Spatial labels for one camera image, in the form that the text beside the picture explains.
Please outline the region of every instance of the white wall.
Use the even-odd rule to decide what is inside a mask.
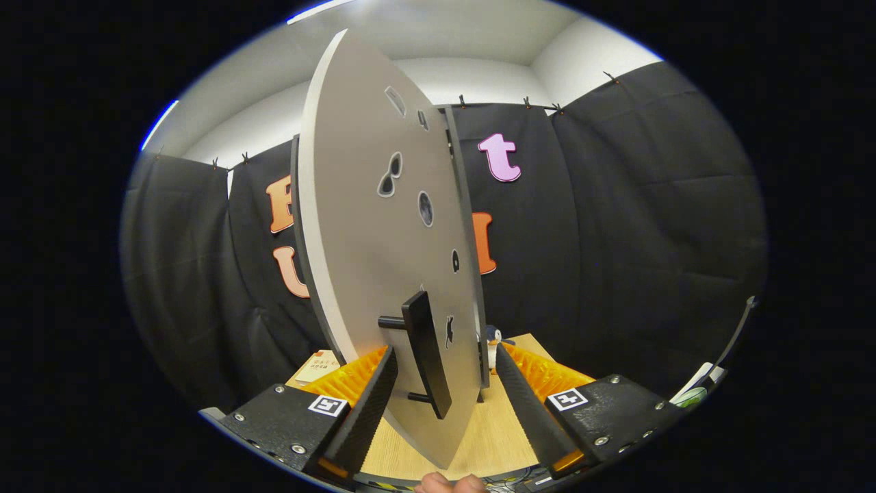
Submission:
[[[426,94],[432,104],[465,102],[550,105],[541,80],[530,67],[467,58],[419,58],[394,62]]]
[[[563,30],[533,61],[533,72],[560,106],[575,101],[610,79],[661,61],[656,54],[593,18]]]
[[[254,156],[282,144],[300,132],[301,112],[310,81],[268,96],[225,120],[201,137],[183,158],[213,162],[232,168],[243,161],[241,154]]]
[[[550,105],[539,77],[530,67],[502,61],[427,58],[394,62],[432,104],[523,103]],[[300,132],[301,112],[310,81],[284,89],[240,111],[204,135],[183,158],[232,168],[241,154],[254,156],[290,140]],[[229,193],[233,174],[229,174]]]

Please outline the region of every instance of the orange gripper pad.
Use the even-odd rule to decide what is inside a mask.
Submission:
[[[581,387],[596,380],[572,368],[564,367],[556,361],[530,353],[526,349],[520,349],[506,342],[503,342],[502,346],[517,364],[517,368],[520,368],[520,373],[529,382],[529,386],[542,404],[548,396]]]
[[[355,407],[388,347],[383,346],[356,361],[347,363],[328,375],[301,387],[301,390],[311,394],[345,399],[350,403],[350,407]]]

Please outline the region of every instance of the white object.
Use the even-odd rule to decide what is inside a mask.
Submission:
[[[679,390],[678,393],[675,394],[674,397],[672,397],[671,399],[669,399],[669,403],[670,403],[670,404],[678,404],[678,403],[680,403],[680,402],[682,401],[682,399],[681,399],[682,394],[684,394],[685,392],[687,392],[688,390],[690,390],[691,387],[693,387],[694,384],[695,384],[700,378],[702,378],[703,375],[706,374],[706,372],[709,371],[709,368],[712,368],[712,364],[711,364],[711,363],[703,363],[703,365],[700,367],[700,369],[698,369],[698,370],[696,371],[696,373],[694,373],[694,376],[692,376],[692,377],[690,378],[690,380],[688,380],[688,382],[684,384],[684,387],[682,387],[682,389]],[[721,375],[723,375],[723,374],[724,374],[724,369],[723,369],[723,368],[721,368],[721,367],[714,367],[714,369],[713,369],[711,372],[709,372],[709,378],[711,378],[713,382],[717,383],[717,381],[721,378]]]

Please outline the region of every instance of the black fabric curtain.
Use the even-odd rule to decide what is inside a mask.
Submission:
[[[766,280],[757,180],[720,113],[666,62],[552,115],[581,244],[579,361],[671,397]]]
[[[238,330],[223,310],[239,279],[226,220],[227,178],[223,168],[143,154],[122,213],[131,315],[156,362],[194,405],[228,407],[245,397],[243,366],[234,357]]]
[[[291,225],[272,232],[272,223],[282,214],[274,217],[272,197],[267,192],[272,184],[289,177],[291,152],[290,140],[235,166],[232,177],[229,217],[235,258],[246,293],[259,307],[258,322],[252,322],[259,328],[251,328],[255,331],[253,338],[259,340],[253,350],[260,387],[250,387],[254,393],[272,383],[285,382],[311,354],[329,348],[310,299],[289,291],[273,256],[277,248],[297,250]],[[281,184],[284,186],[279,191],[272,189],[274,195],[288,195],[285,184]],[[284,207],[282,212],[286,214],[288,207]],[[298,259],[293,257],[295,272],[306,284]]]
[[[486,322],[503,337],[532,333],[557,360],[575,356],[580,254],[575,198],[560,143],[543,109],[485,104],[453,109],[471,209],[487,228],[496,270],[481,276]],[[519,177],[501,182],[478,144],[494,134],[512,142]]]

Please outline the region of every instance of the white ceiling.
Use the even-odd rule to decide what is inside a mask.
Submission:
[[[182,155],[239,111],[310,80],[343,29],[356,30],[392,60],[452,57],[529,66],[581,16],[545,0],[355,0],[292,25],[281,19],[193,84],[154,140],[163,154]],[[158,151],[152,144],[150,150]]]

